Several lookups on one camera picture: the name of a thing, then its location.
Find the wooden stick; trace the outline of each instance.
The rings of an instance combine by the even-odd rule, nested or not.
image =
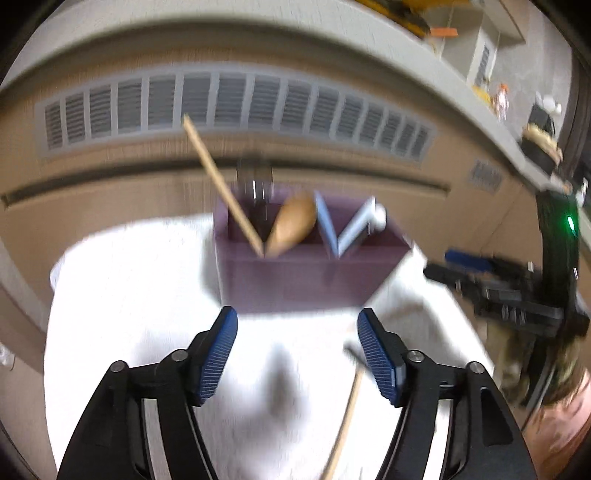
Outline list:
[[[333,475],[335,474],[336,466],[339,463],[340,454],[343,452],[345,440],[347,439],[347,435],[349,433],[349,427],[351,425],[351,420],[353,419],[353,412],[355,411],[355,404],[357,403],[357,397],[359,395],[359,389],[361,387],[362,380],[363,366],[357,365],[355,368],[353,385],[351,385],[351,393],[349,394],[347,407],[345,408],[345,415],[343,415],[343,421],[340,424],[340,429],[336,436],[335,445],[330,452],[329,459],[326,462],[326,466],[324,467],[324,471],[320,476],[320,480],[332,480]]]
[[[251,244],[252,249],[259,257],[262,258],[264,256],[264,249],[261,237],[252,226],[251,221],[244,214],[244,210],[242,210],[242,207],[240,207],[236,197],[231,192],[230,187],[228,187],[228,184],[223,179],[222,174],[218,170],[212,156],[209,154],[207,147],[203,143],[203,140],[201,140],[199,133],[197,133],[195,125],[187,114],[183,116],[183,128],[187,132],[189,140],[197,151],[203,168],[205,168],[205,171],[212,179],[213,184],[216,186],[220,197],[222,197],[222,200],[226,202],[228,210],[230,210],[232,213],[234,220],[236,220],[236,223],[242,230],[242,233],[244,233],[244,236]]]

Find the metal screw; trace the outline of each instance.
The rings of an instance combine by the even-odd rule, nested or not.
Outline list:
[[[173,352],[173,354],[171,355],[172,359],[175,362],[182,362],[183,360],[186,360],[187,357],[189,356],[189,354],[187,353],[186,350],[175,350]]]
[[[125,362],[123,360],[117,360],[111,364],[109,370],[111,370],[114,374],[117,372],[121,372],[125,368]]]
[[[418,350],[410,350],[409,353],[407,353],[407,358],[416,364],[419,364],[425,360],[423,353],[419,352]]]
[[[472,370],[476,374],[483,374],[484,366],[479,362],[472,362],[470,363],[470,370]]]

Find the orange object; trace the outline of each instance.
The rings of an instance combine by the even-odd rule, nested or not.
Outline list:
[[[429,35],[432,37],[457,37],[457,28],[431,28]]]

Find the blue gripper pad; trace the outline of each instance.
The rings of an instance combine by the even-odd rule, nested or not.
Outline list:
[[[217,384],[226,366],[237,332],[238,315],[236,310],[231,307],[224,307],[201,344],[202,348],[207,349],[205,360],[201,366],[199,388],[197,390],[197,396],[201,403],[204,403],[216,392]]]
[[[357,333],[379,392],[392,405],[398,406],[406,380],[406,364],[402,359],[406,348],[402,340],[386,332],[369,308],[361,310],[357,317]]]
[[[478,272],[492,271],[492,265],[486,258],[466,254],[459,250],[448,250],[445,253],[445,261],[468,270],[476,270]]]

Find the yellow object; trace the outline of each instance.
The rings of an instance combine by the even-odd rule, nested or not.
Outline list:
[[[469,4],[470,0],[404,0],[404,5],[415,12],[429,8],[450,7],[452,5]]]
[[[562,162],[562,150],[556,140],[548,132],[544,132],[536,124],[528,124],[523,129],[523,138],[532,141],[546,152],[557,165]]]
[[[371,10],[395,21],[418,38],[431,35],[431,28],[419,16],[421,11],[446,5],[467,4],[470,0],[355,0]],[[450,28],[440,30],[443,37],[457,36]]]
[[[476,85],[472,86],[472,90],[480,100],[486,103],[486,105],[489,108],[492,106],[492,99],[488,92],[485,92],[483,89],[477,87]]]
[[[408,20],[405,20],[403,17],[399,15],[395,15],[391,12],[387,7],[383,6],[382,4],[374,1],[374,0],[355,0],[357,3],[365,5],[366,7],[370,8],[374,12],[377,12],[386,18],[389,18],[392,21],[395,21],[400,26],[406,28],[410,33],[416,35],[419,38],[425,38],[429,32],[425,31],[423,28],[410,23]]]
[[[316,223],[316,202],[307,192],[289,197],[281,206],[265,245],[266,257],[277,257],[300,243]]]
[[[209,177],[212,179],[212,182],[216,186],[217,191],[220,194],[220,197],[222,197],[222,200],[226,202],[228,210],[230,210],[230,213],[234,217],[234,220],[236,220],[236,223],[238,224],[238,226],[242,230],[242,233],[244,233],[244,236],[251,244],[251,247],[255,251],[255,253],[259,257],[262,257],[263,246],[261,237],[252,226],[251,221],[248,219],[248,217],[242,210],[242,207],[240,207],[240,204],[236,200],[236,197],[230,191],[228,184],[223,179],[220,171],[217,169],[216,163],[213,161],[213,158],[207,150],[207,147],[205,146],[203,140],[201,140],[201,137],[197,133],[195,125],[193,124],[189,116],[186,114],[183,117],[183,128],[187,132],[189,140],[193,144],[194,149],[197,151],[199,155],[199,160],[201,160],[203,168],[205,169]]]

